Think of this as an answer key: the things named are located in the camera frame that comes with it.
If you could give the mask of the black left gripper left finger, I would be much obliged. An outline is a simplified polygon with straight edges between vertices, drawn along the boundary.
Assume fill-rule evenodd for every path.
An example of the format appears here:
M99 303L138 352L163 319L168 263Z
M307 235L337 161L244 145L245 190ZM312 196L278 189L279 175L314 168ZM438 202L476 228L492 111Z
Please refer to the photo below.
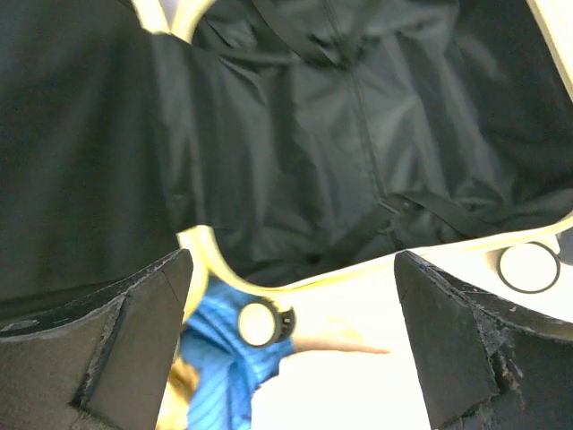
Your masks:
M67 302L4 306L2 428L153 428L192 270L179 250Z

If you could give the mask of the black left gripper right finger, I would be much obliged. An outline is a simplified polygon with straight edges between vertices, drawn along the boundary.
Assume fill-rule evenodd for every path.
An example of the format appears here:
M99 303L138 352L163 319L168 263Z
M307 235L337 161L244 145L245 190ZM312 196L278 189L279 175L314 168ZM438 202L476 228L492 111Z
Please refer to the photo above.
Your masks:
M433 429L570 429L572 325L411 252L398 298Z

